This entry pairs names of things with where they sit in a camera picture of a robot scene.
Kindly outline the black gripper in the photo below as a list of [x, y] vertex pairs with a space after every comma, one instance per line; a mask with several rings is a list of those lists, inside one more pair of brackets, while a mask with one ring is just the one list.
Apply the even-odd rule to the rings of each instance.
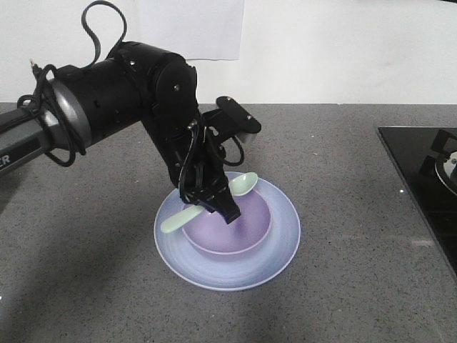
[[176, 188], [185, 204], [210, 203], [227, 224], [241, 216], [241, 210], [230, 191], [221, 190], [227, 186], [224, 163], [213, 156], [190, 156], [176, 161]]

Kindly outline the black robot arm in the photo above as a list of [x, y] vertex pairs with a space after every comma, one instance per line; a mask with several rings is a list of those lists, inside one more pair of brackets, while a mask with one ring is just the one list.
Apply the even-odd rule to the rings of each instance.
[[36, 89], [15, 110], [1, 115], [1, 173], [55, 149], [77, 154], [141, 122], [187, 204], [218, 212], [226, 222], [241, 212], [224, 174], [224, 142], [247, 132], [247, 113], [233, 99], [219, 97], [203, 113], [196, 100], [195, 68], [173, 52], [123, 42], [92, 66], [34, 66]]

